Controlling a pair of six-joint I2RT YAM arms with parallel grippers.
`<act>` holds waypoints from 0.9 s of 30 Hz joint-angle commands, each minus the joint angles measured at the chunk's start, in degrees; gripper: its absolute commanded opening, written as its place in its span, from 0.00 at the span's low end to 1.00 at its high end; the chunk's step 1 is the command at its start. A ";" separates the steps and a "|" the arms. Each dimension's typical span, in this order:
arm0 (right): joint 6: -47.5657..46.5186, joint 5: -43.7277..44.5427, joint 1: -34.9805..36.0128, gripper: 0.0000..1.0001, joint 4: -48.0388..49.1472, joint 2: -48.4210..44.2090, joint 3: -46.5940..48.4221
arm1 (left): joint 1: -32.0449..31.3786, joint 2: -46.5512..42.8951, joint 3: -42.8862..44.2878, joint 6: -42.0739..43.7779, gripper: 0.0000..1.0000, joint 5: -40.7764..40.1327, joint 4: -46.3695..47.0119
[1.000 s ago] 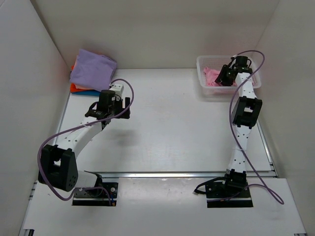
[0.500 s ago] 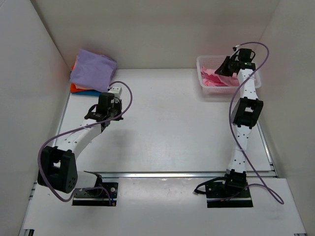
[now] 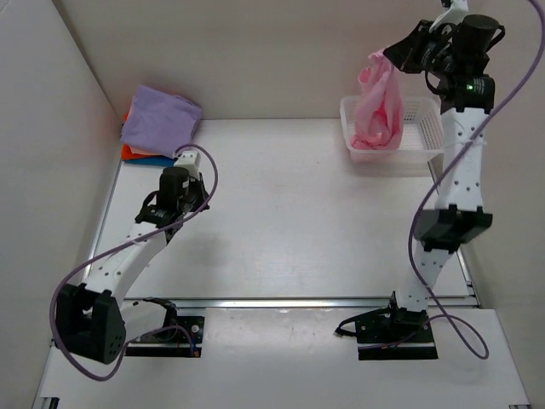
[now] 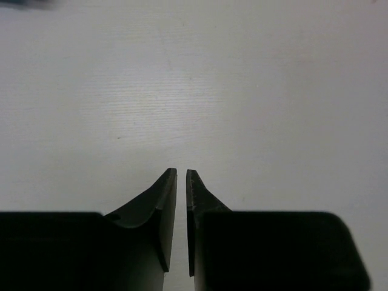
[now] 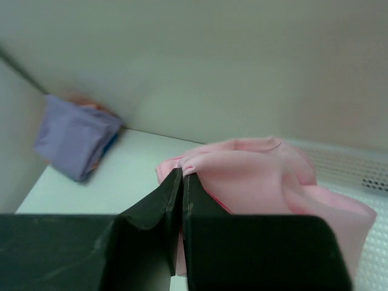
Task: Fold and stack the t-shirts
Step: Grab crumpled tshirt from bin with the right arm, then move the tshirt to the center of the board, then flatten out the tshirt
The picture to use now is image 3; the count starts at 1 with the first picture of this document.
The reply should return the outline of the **pink t shirt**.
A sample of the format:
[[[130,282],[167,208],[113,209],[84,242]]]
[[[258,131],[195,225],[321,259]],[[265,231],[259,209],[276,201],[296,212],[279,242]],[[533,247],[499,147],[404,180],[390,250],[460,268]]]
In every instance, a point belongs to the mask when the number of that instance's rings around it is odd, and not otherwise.
[[[404,127],[404,101],[397,69],[379,50],[358,75],[361,95],[353,110],[352,148],[360,151],[396,150]]]

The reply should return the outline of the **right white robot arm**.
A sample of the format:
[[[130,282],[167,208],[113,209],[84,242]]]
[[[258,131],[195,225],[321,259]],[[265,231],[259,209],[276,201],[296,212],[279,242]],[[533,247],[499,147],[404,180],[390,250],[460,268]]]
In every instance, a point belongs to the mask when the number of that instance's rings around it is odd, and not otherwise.
[[[422,20],[408,37],[384,49],[384,56],[401,72],[435,76],[429,90],[441,100],[445,144],[438,197],[421,210],[411,226],[416,250],[412,266],[418,272],[393,293],[382,333],[401,341],[425,324],[429,292],[450,257],[492,224],[481,193],[481,159],[485,133],[480,125],[494,107],[496,85],[485,74],[488,52],[505,35],[497,20],[470,14],[461,22],[432,28]]]

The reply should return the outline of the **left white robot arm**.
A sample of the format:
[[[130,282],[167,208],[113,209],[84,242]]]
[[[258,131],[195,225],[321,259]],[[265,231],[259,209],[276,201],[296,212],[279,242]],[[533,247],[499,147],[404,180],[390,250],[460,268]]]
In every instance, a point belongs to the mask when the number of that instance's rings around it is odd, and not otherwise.
[[[110,364],[135,338],[151,332],[160,339],[174,336],[178,318],[172,302],[156,297],[126,302],[125,297],[185,216],[207,209],[207,198],[197,165],[163,169],[158,190],[144,199],[121,248],[95,264],[79,285],[60,286],[54,303],[56,343],[68,354]]]

